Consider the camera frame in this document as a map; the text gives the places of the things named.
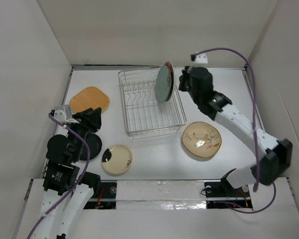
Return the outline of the beige bird pattern plate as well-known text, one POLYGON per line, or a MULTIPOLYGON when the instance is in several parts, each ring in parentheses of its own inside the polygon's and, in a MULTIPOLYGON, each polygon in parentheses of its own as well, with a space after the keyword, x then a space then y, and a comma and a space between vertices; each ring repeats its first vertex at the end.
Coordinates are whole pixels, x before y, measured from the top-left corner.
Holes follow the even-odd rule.
POLYGON ((202 121, 191 123, 184 130, 181 141, 187 150, 201 158, 214 156, 222 145, 220 132, 202 121))

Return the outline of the teal flower plate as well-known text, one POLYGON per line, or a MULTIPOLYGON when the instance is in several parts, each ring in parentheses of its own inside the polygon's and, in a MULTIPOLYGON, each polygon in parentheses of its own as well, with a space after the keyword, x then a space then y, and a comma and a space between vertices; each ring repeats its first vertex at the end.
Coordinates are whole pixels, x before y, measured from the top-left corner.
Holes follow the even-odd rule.
POLYGON ((172 90, 172 79, 169 68, 164 65, 160 68, 155 84, 155 96, 158 102, 165 102, 170 99, 172 90))

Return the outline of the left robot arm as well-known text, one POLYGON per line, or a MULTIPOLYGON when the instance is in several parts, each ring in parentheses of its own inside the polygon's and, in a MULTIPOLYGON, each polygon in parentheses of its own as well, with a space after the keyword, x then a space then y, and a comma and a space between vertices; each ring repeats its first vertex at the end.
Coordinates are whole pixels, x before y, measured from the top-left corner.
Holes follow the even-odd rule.
POLYGON ((99 175, 87 172, 91 149, 86 138, 102 125, 101 108, 72 113, 69 105, 56 107, 49 118, 68 131, 47 143, 40 218, 30 239, 68 239, 88 200, 101 193, 99 175))

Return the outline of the red and blue floral plate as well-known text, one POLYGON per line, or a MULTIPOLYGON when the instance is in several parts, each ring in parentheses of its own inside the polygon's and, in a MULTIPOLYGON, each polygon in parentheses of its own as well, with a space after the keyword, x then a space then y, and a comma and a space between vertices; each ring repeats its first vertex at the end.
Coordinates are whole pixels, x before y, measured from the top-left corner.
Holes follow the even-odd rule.
POLYGON ((173 94, 173 90, 174 90, 174 66, 172 65, 172 63, 170 61, 167 61, 165 63, 165 66, 169 70, 169 78, 168 78, 169 91, 168 91, 167 98, 165 99, 165 102, 168 102, 170 100, 170 98, 173 94))

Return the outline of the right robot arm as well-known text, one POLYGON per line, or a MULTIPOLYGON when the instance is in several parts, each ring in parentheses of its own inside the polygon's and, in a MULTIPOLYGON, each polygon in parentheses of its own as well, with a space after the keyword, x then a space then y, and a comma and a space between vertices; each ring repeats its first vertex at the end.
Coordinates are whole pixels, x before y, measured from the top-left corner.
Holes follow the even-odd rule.
POLYGON ((256 157, 255 165, 234 168, 221 178, 224 195, 231 196, 248 184, 270 186, 290 167, 292 142, 267 134, 241 114, 228 97, 213 89, 213 76, 206 68, 185 66, 178 89, 188 92, 204 115, 227 128, 256 157))

